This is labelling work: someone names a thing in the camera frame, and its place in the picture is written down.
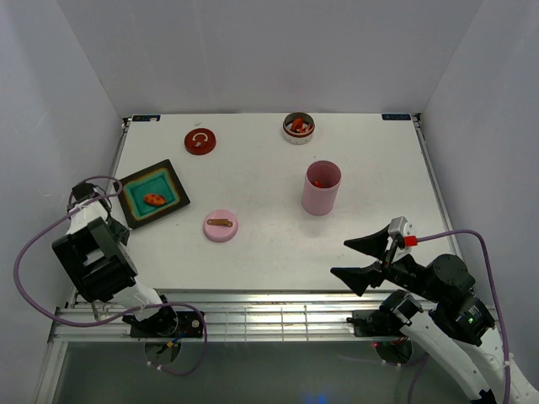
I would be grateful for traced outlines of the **pink cylindrical container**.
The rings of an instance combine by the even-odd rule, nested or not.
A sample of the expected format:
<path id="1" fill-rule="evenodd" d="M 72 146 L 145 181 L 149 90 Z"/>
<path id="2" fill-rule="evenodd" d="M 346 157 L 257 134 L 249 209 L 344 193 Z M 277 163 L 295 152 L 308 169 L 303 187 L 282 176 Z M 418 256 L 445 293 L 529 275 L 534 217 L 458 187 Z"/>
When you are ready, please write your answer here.
<path id="1" fill-rule="evenodd" d="M 324 216 L 329 214 L 339 191 L 342 173 L 339 167 L 330 161 L 313 162 L 306 171 L 302 192 L 302 208 L 310 215 Z M 315 187 L 312 183 L 319 180 L 324 189 Z"/>

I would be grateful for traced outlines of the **pink lid with brown handle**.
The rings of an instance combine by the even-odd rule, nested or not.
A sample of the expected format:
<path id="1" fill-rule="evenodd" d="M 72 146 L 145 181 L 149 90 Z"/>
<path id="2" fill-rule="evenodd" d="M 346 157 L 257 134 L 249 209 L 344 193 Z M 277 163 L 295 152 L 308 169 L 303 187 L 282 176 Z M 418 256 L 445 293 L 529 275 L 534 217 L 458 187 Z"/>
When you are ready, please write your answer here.
<path id="1" fill-rule="evenodd" d="M 237 217 L 230 210 L 214 210 L 204 219 L 203 232 L 212 242 L 228 242 L 238 231 Z"/>

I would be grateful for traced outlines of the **orange fried piece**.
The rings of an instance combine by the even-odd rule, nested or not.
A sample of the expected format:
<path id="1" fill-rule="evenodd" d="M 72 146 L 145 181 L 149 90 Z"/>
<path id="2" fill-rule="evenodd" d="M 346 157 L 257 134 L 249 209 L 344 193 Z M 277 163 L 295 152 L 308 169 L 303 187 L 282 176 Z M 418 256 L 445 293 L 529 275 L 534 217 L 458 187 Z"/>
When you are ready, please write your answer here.
<path id="1" fill-rule="evenodd" d="M 166 199 L 160 194 L 145 194 L 142 200 L 145 204 L 153 207 L 163 206 L 167 203 Z"/>

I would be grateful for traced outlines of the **metal tongs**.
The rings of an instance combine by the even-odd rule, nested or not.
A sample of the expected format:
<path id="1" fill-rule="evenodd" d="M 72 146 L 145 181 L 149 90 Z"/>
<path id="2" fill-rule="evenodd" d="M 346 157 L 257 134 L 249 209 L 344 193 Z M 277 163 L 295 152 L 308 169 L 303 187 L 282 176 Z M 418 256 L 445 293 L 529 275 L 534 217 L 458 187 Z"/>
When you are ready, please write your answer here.
<path id="1" fill-rule="evenodd" d="M 100 321 L 100 314 L 99 314 L 97 306 L 95 305 L 94 302 L 91 302 L 90 305 L 91 305 L 91 308 L 92 308 L 94 320 L 96 322 L 99 322 Z"/>

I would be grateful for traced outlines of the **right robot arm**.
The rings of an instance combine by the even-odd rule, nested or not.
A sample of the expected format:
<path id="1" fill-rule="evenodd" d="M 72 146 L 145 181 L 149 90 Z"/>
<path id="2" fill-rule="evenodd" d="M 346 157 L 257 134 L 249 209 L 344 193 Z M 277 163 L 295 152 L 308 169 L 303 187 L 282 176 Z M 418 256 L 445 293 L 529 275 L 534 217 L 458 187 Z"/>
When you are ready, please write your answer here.
<path id="1" fill-rule="evenodd" d="M 426 266 L 417 263 L 411 249 L 422 242 L 404 217 L 374 234 L 344 241 L 375 259 L 364 268 L 331 268 L 355 295 L 385 281 L 398 287 L 371 314 L 348 318 L 355 335 L 417 343 L 471 403 L 536 403 L 537 389 L 510 353 L 501 311 L 490 311 L 475 295 L 475 279 L 457 255 L 441 254 Z"/>

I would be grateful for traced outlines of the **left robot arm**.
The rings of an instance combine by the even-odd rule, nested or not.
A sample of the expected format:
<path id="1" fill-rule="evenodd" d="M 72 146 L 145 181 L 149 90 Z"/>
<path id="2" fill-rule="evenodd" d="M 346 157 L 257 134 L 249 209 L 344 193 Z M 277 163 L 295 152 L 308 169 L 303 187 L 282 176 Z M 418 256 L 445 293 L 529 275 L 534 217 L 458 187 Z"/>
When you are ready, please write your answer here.
<path id="1" fill-rule="evenodd" d="M 130 232 L 113 218 L 108 200 L 96 200 L 101 190 L 89 182 L 72 188 L 70 226 L 52 243 L 52 250 L 87 302 L 138 307 L 123 321 L 151 336 L 171 336 L 178 330 L 179 317 L 172 307 L 163 306 L 164 296 L 136 280 L 136 266 L 125 250 Z"/>

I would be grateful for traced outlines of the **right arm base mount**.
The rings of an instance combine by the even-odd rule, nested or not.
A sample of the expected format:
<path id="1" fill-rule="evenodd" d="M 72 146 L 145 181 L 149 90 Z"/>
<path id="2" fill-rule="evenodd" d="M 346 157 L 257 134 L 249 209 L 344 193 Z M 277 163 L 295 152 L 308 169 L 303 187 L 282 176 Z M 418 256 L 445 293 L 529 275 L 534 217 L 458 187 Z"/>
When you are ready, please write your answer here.
<path id="1" fill-rule="evenodd" d="M 346 322 L 353 327 L 356 337 L 393 337 L 401 338 L 404 323 L 391 312 L 381 310 L 353 311 Z"/>

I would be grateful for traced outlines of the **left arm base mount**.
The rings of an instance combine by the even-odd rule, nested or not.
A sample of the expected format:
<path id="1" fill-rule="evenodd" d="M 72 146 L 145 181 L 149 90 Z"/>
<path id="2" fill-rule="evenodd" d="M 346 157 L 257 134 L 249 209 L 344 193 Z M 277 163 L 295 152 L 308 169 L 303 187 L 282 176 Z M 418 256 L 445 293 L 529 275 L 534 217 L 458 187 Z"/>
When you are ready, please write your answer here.
<path id="1" fill-rule="evenodd" d="M 131 338 L 201 338 L 204 336 L 200 317 L 193 311 L 175 311 L 172 308 L 160 309 L 155 315 L 138 321 L 134 316 L 123 316 L 122 321 L 131 328 Z"/>

